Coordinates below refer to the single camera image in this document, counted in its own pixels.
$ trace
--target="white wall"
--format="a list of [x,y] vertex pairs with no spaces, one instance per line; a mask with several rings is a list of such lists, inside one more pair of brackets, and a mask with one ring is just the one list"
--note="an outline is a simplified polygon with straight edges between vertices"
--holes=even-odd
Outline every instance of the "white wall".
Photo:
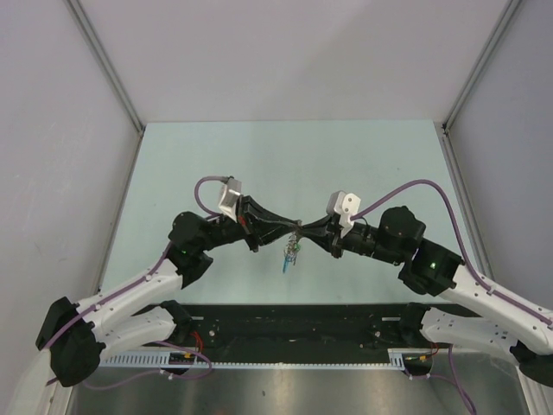
[[452,129],[494,274],[553,308],[553,2],[524,2]]
[[152,121],[443,121],[507,0],[83,0]]
[[0,413],[48,306],[90,294],[137,134],[61,0],[0,12]]

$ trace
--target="work surface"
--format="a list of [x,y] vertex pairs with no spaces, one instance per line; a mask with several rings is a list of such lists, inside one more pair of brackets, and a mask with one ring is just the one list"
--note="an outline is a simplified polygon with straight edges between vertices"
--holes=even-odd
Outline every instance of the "work surface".
[[[201,214],[194,185],[202,176],[235,176],[261,206],[304,223],[325,215],[336,190],[354,192],[368,206],[413,179],[438,182],[461,214],[430,121],[306,121],[149,124],[124,203],[103,290],[154,263],[167,245],[174,217]],[[219,184],[202,200],[216,208]],[[425,236],[458,252],[440,196],[418,186],[366,218],[377,226],[386,208],[406,205],[426,223]],[[465,227],[461,230],[468,243]],[[297,264],[283,275],[286,239],[251,253],[246,243],[209,253],[206,274],[175,294],[184,303],[405,303],[421,297],[398,279],[399,267],[346,253],[333,259],[302,242]]]
[[[483,354],[455,356],[464,389],[479,415],[525,415],[528,409],[515,368]],[[133,369],[100,368],[93,385],[109,385]],[[448,357],[433,373],[450,377]],[[467,413],[454,386],[413,380],[387,370],[216,370],[201,380],[168,381],[159,375],[107,392],[78,386],[68,415],[429,415]]]

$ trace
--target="light green tabletop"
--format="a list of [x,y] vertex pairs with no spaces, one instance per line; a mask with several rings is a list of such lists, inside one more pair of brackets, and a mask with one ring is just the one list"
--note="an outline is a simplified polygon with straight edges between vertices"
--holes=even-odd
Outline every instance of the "light green tabletop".
[[[435,133],[423,121],[304,121],[148,124],[105,272],[110,289],[154,263],[174,217],[201,214],[194,185],[202,176],[234,176],[264,208],[303,223],[325,215],[336,190],[354,192],[366,207],[413,179],[438,182],[450,196],[468,244],[461,211]],[[218,183],[201,191],[216,210]],[[374,226],[386,208],[406,205],[426,223],[425,236],[458,252],[448,213],[432,189],[417,186],[366,218]],[[308,240],[296,266],[282,274],[286,238],[258,253],[246,243],[208,255],[213,265],[175,293],[183,303],[403,303],[421,297],[397,279],[400,267],[346,252],[334,259]]]

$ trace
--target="red wire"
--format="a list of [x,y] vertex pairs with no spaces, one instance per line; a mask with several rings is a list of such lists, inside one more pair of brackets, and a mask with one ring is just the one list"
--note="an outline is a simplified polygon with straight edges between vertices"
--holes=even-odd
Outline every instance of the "red wire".
[[198,347],[198,344],[200,344],[200,353],[201,353],[204,349],[204,342],[201,340],[200,335],[198,334],[197,331],[193,331],[190,334],[193,335],[194,338],[196,339],[196,347]]

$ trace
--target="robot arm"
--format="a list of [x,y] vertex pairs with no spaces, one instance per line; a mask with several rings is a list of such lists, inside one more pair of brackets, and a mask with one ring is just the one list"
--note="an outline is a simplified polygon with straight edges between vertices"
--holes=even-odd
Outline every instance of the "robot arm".
[[[162,303],[148,313],[132,315],[200,278],[213,262],[205,251],[243,240],[256,252],[260,246],[293,233],[298,239],[310,239],[335,258],[349,251],[403,264],[399,278],[414,292],[440,296],[483,317],[451,316],[410,304],[399,326],[402,337],[412,346],[430,341],[477,348],[518,363],[532,379],[553,386],[550,310],[498,284],[488,284],[489,289],[479,284],[459,255],[423,237],[426,226],[406,207],[386,210],[378,228],[354,222],[359,202],[354,194],[337,192],[328,203],[327,216],[302,225],[241,195],[240,182],[229,179],[221,192],[221,216],[204,219],[191,212],[179,214],[168,236],[170,244],[157,264],[112,291],[75,304],[65,297],[55,302],[36,345],[50,349],[52,369],[63,386],[71,386],[120,351],[153,341],[181,341],[191,330],[191,317],[178,303]],[[513,301],[493,295],[493,291],[539,312],[542,319],[521,310]]]

